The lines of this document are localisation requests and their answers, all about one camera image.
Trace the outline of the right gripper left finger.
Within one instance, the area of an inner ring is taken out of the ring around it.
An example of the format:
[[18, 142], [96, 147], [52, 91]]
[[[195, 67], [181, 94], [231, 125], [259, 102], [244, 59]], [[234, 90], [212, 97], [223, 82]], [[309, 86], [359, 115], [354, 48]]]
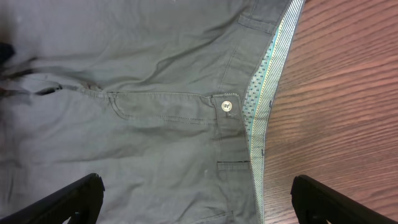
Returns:
[[103, 204], [102, 178], [91, 173], [16, 213], [1, 224], [95, 224]]

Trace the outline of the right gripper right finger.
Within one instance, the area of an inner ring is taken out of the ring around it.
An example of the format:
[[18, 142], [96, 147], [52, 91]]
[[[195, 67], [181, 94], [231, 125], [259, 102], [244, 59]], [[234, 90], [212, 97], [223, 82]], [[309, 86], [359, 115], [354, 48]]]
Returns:
[[307, 175], [294, 178], [290, 194], [300, 224], [397, 224]]

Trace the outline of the grey shorts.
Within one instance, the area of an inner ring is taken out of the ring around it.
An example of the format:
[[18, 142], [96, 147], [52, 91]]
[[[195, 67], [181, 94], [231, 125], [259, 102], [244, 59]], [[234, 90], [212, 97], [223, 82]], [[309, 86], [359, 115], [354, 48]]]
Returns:
[[99, 223], [262, 223], [303, 1], [2, 1], [1, 216], [96, 173]]

